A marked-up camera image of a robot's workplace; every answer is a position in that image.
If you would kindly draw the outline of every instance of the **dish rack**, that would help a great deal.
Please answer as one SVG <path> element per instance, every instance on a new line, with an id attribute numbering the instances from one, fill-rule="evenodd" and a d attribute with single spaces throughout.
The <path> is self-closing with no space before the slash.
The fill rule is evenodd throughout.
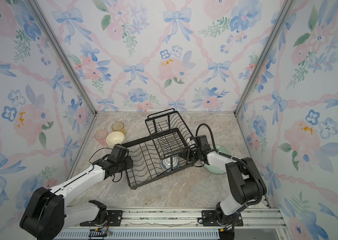
<path id="1" fill-rule="evenodd" d="M 186 156 L 190 149 L 197 147 L 195 142 L 188 144 L 194 136 L 174 108 L 148 115 L 145 123 L 149 136 L 122 144 L 128 148 L 133 160 L 133 168 L 126 170 L 131 189 L 192 166 L 192 161 Z M 176 169 L 173 169 L 172 163 L 174 156 L 179 161 Z M 167 170 L 161 165 L 166 158 L 171 161 L 171 168 Z"/>

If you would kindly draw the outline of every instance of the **floral wallpaper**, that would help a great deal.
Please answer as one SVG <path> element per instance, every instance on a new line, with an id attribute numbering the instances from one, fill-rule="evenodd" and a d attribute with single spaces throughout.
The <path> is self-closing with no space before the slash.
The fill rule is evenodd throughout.
<path id="1" fill-rule="evenodd" d="M 21 0 L 0 0 L 0 239 L 19 228 L 32 193 L 67 177 L 92 120 Z"/>
<path id="2" fill-rule="evenodd" d="M 283 2 L 46 0 L 39 5 L 97 110 L 233 111 Z M 267 69 L 264 80 L 274 77 Z"/>
<path id="3" fill-rule="evenodd" d="M 338 239 L 338 0 L 296 1 L 238 120 L 293 239 Z"/>

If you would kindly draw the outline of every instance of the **beige marble surface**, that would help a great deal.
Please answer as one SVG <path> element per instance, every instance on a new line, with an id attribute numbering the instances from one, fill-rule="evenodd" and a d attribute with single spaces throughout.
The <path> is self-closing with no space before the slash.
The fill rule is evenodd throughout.
<path id="1" fill-rule="evenodd" d="M 238 123 L 232 113 L 180 113 L 189 129 L 195 135 L 196 128 L 201 123 L 207 123 L 214 135 L 217 145 L 224 146 L 233 156 L 248 157 L 249 151 Z M 126 142 L 149 135 L 145 119 L 148 113 L 138 112 L 106 112 L 98 113 L 95 126 L 90 133 L 88 143 L 81 159 L 77 163 L 75 175 L 85 170 L 90 164 L 92 154 L 103 147 L 94 138 L 94 134 L 105 129 L 112 132 L 111 125 L 122 121 L 126 127 Z M 211 144 L 206 127 L 201 127 L 199 135 L 205 134 Z M 92 162 L 101 158 L 110 150 L 100 150 L 92 158 Z M 122 179 L 113 183 L 109 177 L 85 190 L 70 205 L 84 204 L 89 200 L 98 200 L 107 206 L 114 207 L 215 207 L 226 198 L 230 192 L 226 175 L 214 175 L 203 167 L 189 167 L 170 176 L 164 177 L 147 185 L 130 189 L 123 173 Z M 266 202 L 252 207 L 264 208 Z"/>

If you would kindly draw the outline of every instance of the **pink glass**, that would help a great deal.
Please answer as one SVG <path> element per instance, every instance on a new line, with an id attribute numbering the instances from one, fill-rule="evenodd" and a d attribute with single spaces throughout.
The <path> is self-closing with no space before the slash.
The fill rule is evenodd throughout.
<path id="1" fill-rule="evenodd" d="M 95 134 L 95 139 L 102 145 L 102 146 L 106 146 L 106 137 L 108 136 L 108 131 L 106 130 L 100 130 L 98 132 L 96 132 Z"/>

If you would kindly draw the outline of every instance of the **blue and white porcelain bowl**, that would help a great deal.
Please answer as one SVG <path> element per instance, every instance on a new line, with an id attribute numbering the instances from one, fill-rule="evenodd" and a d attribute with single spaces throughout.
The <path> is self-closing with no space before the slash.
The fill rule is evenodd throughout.
<path id="1" fill-rule="evenodd" d="M 165 158 L 161 161 L 161 166 L 164 170 L 170 170 L 170 157 Z M 177 157 L 173 157 L 173 170 L 177 169 L 180 166 L 180 162 L 178 161 Z"/>

